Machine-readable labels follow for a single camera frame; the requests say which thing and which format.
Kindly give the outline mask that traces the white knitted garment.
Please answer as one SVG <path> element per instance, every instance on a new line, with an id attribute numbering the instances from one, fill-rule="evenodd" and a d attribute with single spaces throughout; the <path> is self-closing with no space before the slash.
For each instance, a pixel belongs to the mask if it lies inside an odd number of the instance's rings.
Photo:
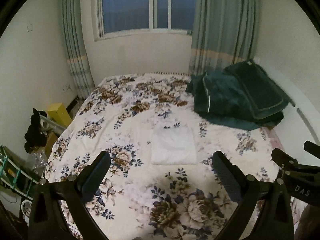
<path id="1" fill-rule="evenodd" d="M 151 139 L 153 165 L 195 165 L 197 153 L 192 130 L 188 126 L 156 127 Z"/>

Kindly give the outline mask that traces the clear plastic bag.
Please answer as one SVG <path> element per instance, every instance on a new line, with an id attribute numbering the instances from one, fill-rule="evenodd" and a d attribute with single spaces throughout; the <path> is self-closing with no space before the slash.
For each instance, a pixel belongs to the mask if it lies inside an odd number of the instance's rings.
<path id="1" fill-rule="evenodd" d="M 29 154 L 25 163 L 26 169 L 33 174 L 41 176 L 48 163 L 48 157 L 43 148 L 39 148 L 36 152 Z"/>

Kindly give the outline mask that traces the dark green blanket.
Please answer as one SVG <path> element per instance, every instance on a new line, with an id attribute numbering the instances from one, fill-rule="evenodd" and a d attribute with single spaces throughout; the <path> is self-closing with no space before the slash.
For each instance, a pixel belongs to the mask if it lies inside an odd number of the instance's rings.
<path id="1" fill-rule="evenodd" d="M 253 60 L 192 76 L 186 91 L 211 124 L 252 131 L 283 120 L 290 97 Z"/>

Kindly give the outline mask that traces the black cloth on rack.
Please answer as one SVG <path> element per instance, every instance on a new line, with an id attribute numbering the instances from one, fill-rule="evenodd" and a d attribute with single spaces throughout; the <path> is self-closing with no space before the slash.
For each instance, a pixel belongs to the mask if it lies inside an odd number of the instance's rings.
<path id="1" fill-rule="evenodd" d="M 27 153 L 31 153 L 38 147 L 44 147 L 47 143 L 47 136 L 41 132 L 40 116 L 47 117 L 47 113 L 33 108 L 33 114 L 30 117 L 30 125 L 24 136 L 26 140 L 24 149 Z"/>

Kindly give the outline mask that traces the floral bed sheet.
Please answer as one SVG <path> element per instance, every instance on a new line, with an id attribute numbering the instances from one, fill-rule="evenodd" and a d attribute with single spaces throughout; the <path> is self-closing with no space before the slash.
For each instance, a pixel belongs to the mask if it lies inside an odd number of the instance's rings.
<path id="1" fill-rule="evenodd" d="M 53 146 L 44 177 L 78 175 L 101 151 L 111 166 L 86 207 L 109 239 L 214 239 L 236 208 L 212 167 L 216 151 L 272 181 L 276 133 L 209 123 L 183 75 L 105 78 Z"/>

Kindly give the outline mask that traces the grey metal rack bar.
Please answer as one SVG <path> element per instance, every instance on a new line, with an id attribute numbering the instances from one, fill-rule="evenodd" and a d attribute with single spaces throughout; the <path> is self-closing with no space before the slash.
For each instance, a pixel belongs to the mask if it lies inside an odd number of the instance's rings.
<path id="1" fill-rule="evenodd" d="M 50 120 L 43 115 L 40 115 L 40 127 L 41 131 L 53 132 L 57 135 L 61 135 L 66 129 L 57 122 Z"/>

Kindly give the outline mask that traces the yellow box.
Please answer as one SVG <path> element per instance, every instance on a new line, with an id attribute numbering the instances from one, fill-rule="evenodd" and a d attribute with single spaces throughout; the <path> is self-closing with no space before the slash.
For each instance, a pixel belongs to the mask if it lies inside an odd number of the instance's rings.
<path id="1" fill-rule="evenodd" d="M 55 122 L 63 127 L 68 127 L 72 122 L 72 119 L 63 103 L 54 103 L 49 105 L 47 113 Z"/>

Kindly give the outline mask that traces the green striped right curtain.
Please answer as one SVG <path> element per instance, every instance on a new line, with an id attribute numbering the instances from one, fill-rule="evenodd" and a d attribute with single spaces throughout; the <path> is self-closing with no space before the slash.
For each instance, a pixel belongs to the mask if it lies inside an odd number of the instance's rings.
<path id="1" fill-rule="evenodd" d="M 259 0 L 196 0 L 189 74 L 252 59 L 259 12 Z"/>

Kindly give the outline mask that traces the green striped curtain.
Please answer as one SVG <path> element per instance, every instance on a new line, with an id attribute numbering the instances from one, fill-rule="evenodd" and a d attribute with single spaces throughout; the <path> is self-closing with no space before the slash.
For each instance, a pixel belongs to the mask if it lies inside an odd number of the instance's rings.
<path id="1" fill-rule="evenodd" d="M 189 74 L 252 59 L 259 12 L 259 0 L 196 0 Z"/>
<path id="2" fill-rule="evenodd" d="M 67 64 L 79 98 L 85 100 L 95 89 L 81 25 L 80 0 L 60 0 L 62 34 Z"/>

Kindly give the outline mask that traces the green striped left curtain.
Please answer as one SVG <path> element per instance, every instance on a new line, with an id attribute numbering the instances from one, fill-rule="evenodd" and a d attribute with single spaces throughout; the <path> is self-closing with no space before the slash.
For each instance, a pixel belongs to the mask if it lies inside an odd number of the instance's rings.
<path id="1" fill-rule="evenodd" d="M 79 98 L 85 100 L 95 89 L 81 25 L 80 0 L 60 0 L 62 34 L 67 64 Z"/>

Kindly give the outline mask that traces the window with white frame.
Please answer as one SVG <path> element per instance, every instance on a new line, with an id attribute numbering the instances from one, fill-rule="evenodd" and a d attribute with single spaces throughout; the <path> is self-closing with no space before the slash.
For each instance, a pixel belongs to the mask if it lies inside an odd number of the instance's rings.
<path id="1" fill-rule="evenodd" d="M 191 35 L 195 0 L 97 0 L 99 37 L 134 33 Z"/>

